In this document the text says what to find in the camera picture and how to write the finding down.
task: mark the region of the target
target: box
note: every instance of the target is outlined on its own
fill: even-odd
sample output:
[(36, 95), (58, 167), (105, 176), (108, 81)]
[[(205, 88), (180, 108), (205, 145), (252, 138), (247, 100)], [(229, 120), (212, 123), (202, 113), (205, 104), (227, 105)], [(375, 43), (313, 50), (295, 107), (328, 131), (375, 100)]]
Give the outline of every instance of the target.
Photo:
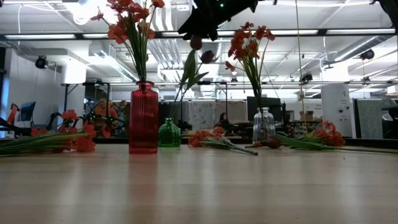
[(306, 111), (305, 114), (303, 111), (300, 111), (300, 120), (301, 121), (313, 121), (313, 111)]

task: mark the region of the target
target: ceiling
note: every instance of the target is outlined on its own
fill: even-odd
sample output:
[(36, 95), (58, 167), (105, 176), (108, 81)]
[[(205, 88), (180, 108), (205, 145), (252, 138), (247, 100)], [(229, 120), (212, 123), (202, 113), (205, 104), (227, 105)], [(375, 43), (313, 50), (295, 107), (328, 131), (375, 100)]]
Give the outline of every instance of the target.
[[(34, 4), (24, 5), (11, 4), (11, 0), (5, 0), (6, 5), (0, 8), (0, 33), (2, 34), (17, 34), (19, 27), (22, 34), (26, 33), (92, 33), (92, 32), (107, 32), (108, 27), (102, 21), (88, 21), (85, 25), (77, 25), (73, 21), (73, 14), (66, 11), (63, 4)], [(243, 25), (246, 21), (253, 22), (256, 26), (266, 25), (271, 29), (296, 29), (297, 15), (294, 6), (295, 1), (279, 0), (278, 5), (272, 6), (272, 1), (259, 2), (256, 13), (252, 13), (249, 9), (241, 12), (232, 18), (231, 22), (223, 25), (222, 29), (234, 30)], [(324, 0), (299, 0), (299, 4), (310, 4), (311, 7), (298, 7), (298, 26), (300, 29), (321, 29), (321, 28), (367, 28), (367, 27), (389, 27), (390, 21), (388, 16), (383, 12), (381, 7), (376, 3), (373, 6), (369, 4), (362, 4), (356, 6), (336, 6), (329, 7), (330, 4), (336, 3), (357, 3), (367, 2), (367, 0), (352, 0), (352, 1), (324, 1)], [(189, 16), (188, 0), (171, 0), (171, 26), (173, 30), (178, 28), (186, 21)], [(166, 30), (167, 19), (164, 19), (166, 12), (160, 17), (160, 23), (154, 23), (155, 30)], [(275, 41), (270, 42), (266, 50), (265, 65), (266, 70), (273, 81), (290, 81), (299, 80), (300, 73), (297, 70), (310, 61), (316, 61), (318, 66), (307, 67), (313, 75), (314, 80), (319, 80), (321, 68), (319, 66), (318, 58), (320, 55), (332, 54), (347, 48), (352, 43), (360, 40), (363, 37), (359, 36), (336, 36), (336, 37), (301, 37), (300, 46), (299, 39), (296, 37), (279, 37)], [(187, 54), (190, 51), (189, 43), (182, 39), (174, 40), (153, 40), (154, 46), (165, 46), (167, 43), (178, 48), (178, 56), (184, 62)], [(120, 82), (121, 75), (114, 67), (101, 61), (94, 53), (99, 53), (103, 50), (107, 54), (112, 54), (116, 51), (116, 60), (131, 74), (135, 73), (132, 66), (131, 59), (126, 56), (126, 49), (123, 45), (118, 45), (112, 40), (71, 40), (71, 41), (30, 41), (21, 42), (22, 49), (28, 47), (30, 49), (67, 49), (79, 57), (81, 57), (90, 67), (88, 69), (88, 77), (98, 77), (109, 82)], [(212, 75), (208, 78), (215, 80), (229, 81), (233, 76), (229, 70), (224, 69), (223, 63), (225, 61), (231, 62), (233, 65), (238, 65), (238, 61), (228, 58), (227, 52), (230, 47), (229, 42), (222, 42), (219, 44), (207, 44), (209, 49), (219, 50), (219, 58), (213, 65), (203, 67), (203, 70), (209, 69)], [(262, 43), (260, 49), (265, 47), (265, 42)], [(398, 76), (395, 68), (398, 62), (397, 58), (397, 39), (396, 37), (372, 48), (375, 52), (375, 58), (370, 61), (364, 61), (365, 66), (362, 66), (362, 60), (355, 58), (348, 59), (345, 63), (348, 64), (350, 79), (360, 80), (363, 75), (378, 74), (390, 70), (382, 75), (376, 76), (372, 80), (390, 80)], [(169, 58), (169, 63), (175, 68), (179, 67), (178, 61), (175, 62), (174, 57), (168, 48), (165, 49)], [(30, 54), (30, 50), (24, 50), (24, 53)], [(163, 76), (160, 71), (156, 55), (153, 55), (149, 50), (149, 61), (147, 64), (148, 79), (155, 82), (171, 82), (169, 75)], [(243, 81), (244, 74), (239, 72), (236, 74), (239, 81)], [(385, 86), (375, 86), (375, 91), (378, 91)]]

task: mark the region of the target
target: table surface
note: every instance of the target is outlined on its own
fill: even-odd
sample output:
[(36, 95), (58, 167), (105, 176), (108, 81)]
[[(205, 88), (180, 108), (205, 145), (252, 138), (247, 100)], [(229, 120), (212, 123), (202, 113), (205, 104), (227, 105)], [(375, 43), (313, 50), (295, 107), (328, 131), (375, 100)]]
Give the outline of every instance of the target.
[(0, 223), (398, 223), (397, 155), (257, 151), (3, 157)]

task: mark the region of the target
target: clear glass bottle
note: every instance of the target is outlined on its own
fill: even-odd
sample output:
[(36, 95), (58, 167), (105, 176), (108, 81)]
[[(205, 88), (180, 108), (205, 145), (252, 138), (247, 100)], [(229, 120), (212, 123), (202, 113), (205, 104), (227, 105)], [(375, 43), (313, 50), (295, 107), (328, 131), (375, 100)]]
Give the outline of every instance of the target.
[(274, 116), (268, 112), (269, 108), (262, 108), (263, 114), (261, 116), (260, 109), (258, 108), (258, 113), (254, 115), (254, 124), (253, 124), (253, 143), (255, 142), (261, 142), (262, 140), (267, 139), (266, 134), (268, 136), (275, 136), (275, 122), (274, 122)]
[(173, 118), (166, 118), (165, 124), (159, 128), (157, 145), (159, 147), (179, 147), (181, 144), (181, 131), (173, 121)]

